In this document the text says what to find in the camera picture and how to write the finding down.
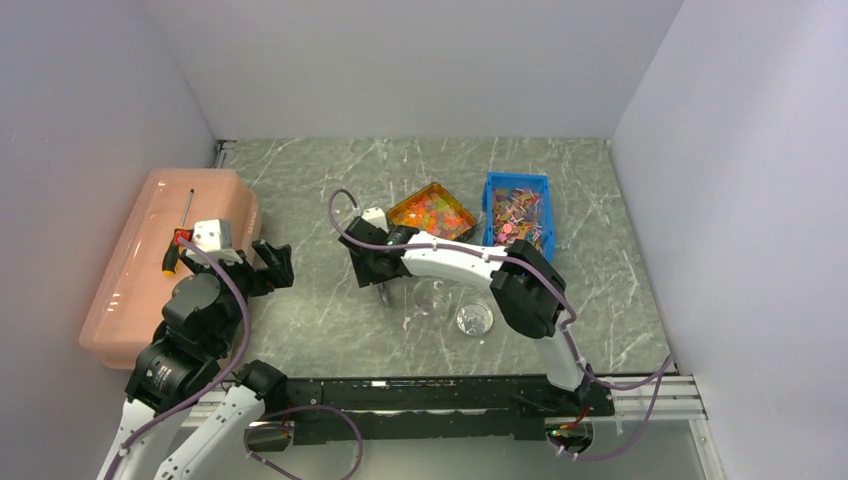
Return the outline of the clear plastic cup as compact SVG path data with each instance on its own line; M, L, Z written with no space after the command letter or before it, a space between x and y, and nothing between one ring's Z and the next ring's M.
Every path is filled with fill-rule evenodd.
M412 291L416 312L427 317L444 317L452 303L452 292L445 280L424 277L418 281Z

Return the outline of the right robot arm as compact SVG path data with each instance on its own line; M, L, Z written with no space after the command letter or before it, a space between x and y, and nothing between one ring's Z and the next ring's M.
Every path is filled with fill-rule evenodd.
M565 297L566 283L530 243L469 245L413 227L385 231L361 216L337 231L363 286L433 277L489 291L509 327L533 342L555 409L574 415L589 403L591 368L567 332L576 312Z

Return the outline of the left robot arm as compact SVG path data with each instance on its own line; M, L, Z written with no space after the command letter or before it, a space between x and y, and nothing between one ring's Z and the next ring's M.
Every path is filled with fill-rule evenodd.
M136 359L101 479L197 479L226 439L259 418L279 417L289 404L287 376L243 357L252 335L247 301L293 285L291 246L253 241L262 268L241 250L228 262L187 240L181 247L191 273L174 287L151 344ZM171 451L192 407L228 375L235 383L212 417Z

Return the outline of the metal scoop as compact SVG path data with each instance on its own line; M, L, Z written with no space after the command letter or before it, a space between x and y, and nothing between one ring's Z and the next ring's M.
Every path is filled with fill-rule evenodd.
M378 297L380 299L381 305L384 308L389 308L391 305L390 295L388 292L387 283L380 283L376 286L376 290L378 293Z

